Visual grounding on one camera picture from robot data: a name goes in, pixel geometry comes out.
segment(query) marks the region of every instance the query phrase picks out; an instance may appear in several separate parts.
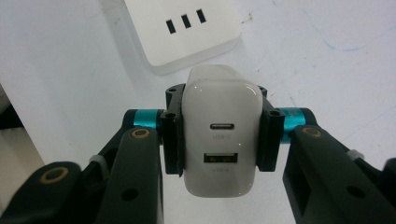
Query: screw hole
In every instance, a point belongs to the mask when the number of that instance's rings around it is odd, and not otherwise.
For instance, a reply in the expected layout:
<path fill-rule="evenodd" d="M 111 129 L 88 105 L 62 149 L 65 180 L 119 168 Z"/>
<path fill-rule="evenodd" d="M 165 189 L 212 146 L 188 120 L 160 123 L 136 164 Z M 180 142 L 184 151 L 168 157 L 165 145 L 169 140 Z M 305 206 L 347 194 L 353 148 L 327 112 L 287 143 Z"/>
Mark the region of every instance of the screw hole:
<path fill-rule="evenodd" d="M 346 187 L 346 191 L 356 197 L 356 198 L 364 198 L 366 196 L 366 194 L 363 192 L 363 190 L 361 190 L 360 188 L 357 187 L 353 187 L 353 186 L 348 186 Z"/>
<path fill-rule="evenodd" d="M 279 113 L 279 111 L 271 110 L 271 111 L 270 111 L 270 115 L 272 115 L 272 116 L 279 116 L 280 113 Z"/>
<path fill-rule="evenodd" d="M 129 202 L 134 200 L 138 194 L 137 189 L 127 189 L 122 193 L 121 197 L 125 202 Z"/>
<path fill-rule="evenodd" d="M 174 114 L 174 113 L 169 113 L 169 114 L 166 114 L 165 115 L 168 119 L 172 119 L 172 118 L 174 118 L 175 116 L 176 116 L 176 114 Z"/>

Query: usb-c port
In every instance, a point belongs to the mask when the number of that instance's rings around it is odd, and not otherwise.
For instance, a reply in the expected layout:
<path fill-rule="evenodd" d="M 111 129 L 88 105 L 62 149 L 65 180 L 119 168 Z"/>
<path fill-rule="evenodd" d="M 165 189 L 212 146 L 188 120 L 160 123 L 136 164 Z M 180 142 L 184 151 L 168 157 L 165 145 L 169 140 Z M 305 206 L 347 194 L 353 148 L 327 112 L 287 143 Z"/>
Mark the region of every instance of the usb-c port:
<path fill-rule="evenodd" d="M 211 130 L 232 130 L 233 124 L 231 123 L 214 123 L 210 125 Z"/>

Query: outlet socket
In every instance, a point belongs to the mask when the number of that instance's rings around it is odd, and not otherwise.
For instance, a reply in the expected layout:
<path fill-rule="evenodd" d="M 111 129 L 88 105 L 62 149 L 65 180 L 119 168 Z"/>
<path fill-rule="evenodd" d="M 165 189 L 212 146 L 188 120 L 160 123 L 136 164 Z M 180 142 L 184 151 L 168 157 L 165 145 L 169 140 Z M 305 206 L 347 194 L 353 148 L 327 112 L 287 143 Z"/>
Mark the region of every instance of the outlet socket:
<path fill-rule="evenodd" d="M 157 74 L 228 51 L 241 35 L 228 0 L 125 0 L 125 4 Z"/>

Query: white power strip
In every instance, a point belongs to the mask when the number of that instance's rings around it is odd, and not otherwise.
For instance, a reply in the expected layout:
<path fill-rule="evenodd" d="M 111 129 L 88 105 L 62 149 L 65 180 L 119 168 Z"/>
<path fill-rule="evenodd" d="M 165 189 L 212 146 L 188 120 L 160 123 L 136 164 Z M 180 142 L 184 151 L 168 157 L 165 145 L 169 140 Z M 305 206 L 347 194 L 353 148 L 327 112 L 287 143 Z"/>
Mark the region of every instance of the white power strip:
<path fill-rule="evenodd" d="M 229 0 L 124 0 L 148 63 L 165 74 L 233 48 L 241 28 Z"/>

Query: usb-a port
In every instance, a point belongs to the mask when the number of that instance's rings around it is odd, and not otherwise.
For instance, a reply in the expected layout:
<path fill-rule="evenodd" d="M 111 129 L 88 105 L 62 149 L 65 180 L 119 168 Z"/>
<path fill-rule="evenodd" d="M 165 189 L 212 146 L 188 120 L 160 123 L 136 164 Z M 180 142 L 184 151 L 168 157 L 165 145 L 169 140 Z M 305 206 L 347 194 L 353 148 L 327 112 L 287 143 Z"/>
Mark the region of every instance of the usb-a port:
<path fill-rule="evenodd" d="M 204 153 L 204 162 L 238 162 L 238 153 Z"/>

